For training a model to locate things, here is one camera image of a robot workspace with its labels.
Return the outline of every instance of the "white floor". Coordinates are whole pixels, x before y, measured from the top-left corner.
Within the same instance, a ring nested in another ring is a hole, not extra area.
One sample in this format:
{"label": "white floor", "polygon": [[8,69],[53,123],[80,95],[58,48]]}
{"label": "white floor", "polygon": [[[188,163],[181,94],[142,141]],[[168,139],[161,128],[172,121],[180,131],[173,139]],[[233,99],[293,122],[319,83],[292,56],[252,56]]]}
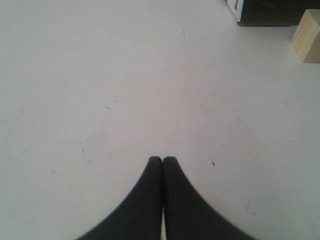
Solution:
{"label": "white floor", "polygon": [[295,29],[224,0],[1,1],[0,239],[78,237],[152,155],[259,240],[320,239],[320,65]]}

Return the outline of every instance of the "floor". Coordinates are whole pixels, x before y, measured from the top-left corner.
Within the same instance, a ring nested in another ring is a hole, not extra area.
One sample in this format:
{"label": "floor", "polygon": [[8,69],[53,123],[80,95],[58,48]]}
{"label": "floor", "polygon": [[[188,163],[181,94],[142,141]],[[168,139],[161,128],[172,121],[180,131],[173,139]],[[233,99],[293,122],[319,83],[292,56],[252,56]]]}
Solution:
{"label": "floor", "polygon": [[71,240],[176,156],[259,240],[320,238],[320,65],[224,0],[0,3],[0,237]]}

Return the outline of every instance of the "wooden block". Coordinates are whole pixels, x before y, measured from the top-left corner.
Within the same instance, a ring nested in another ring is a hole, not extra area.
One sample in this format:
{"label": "wooden block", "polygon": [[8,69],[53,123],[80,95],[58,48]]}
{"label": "wooden block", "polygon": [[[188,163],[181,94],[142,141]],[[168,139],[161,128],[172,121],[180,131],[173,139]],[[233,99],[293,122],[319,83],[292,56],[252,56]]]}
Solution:
{"label": "wooden block", "polygon": [[302,62],[320,64],[320,10],[305,11],[292,45]]}

